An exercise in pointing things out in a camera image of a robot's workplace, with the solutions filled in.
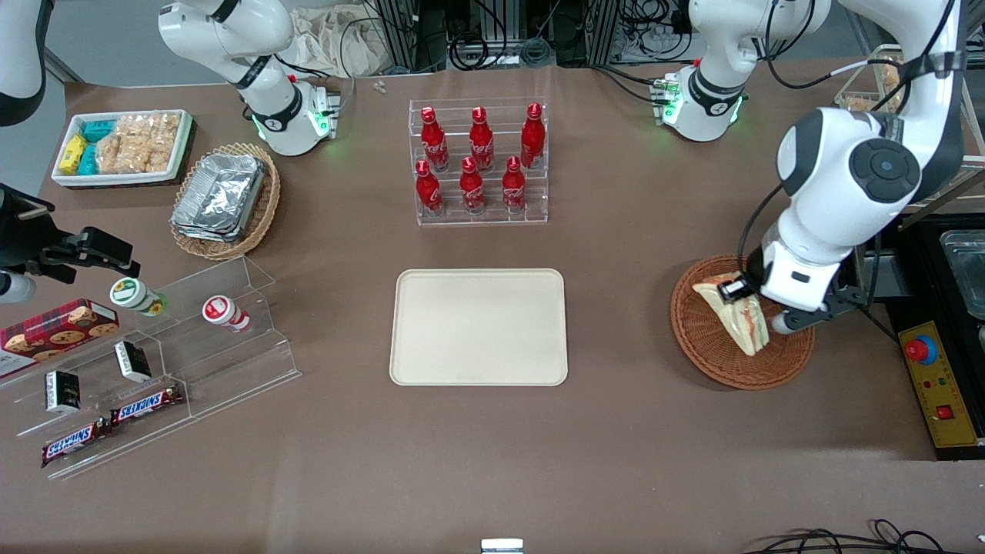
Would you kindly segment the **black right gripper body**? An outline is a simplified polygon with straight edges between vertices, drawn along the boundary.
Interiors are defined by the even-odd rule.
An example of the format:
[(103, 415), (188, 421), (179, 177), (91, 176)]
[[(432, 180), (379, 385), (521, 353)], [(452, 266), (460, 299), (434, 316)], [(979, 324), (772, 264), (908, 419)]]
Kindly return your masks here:
[(1, 185), (1, 266), (14, 268), (37, 259), (56, 243), (53, 204)]

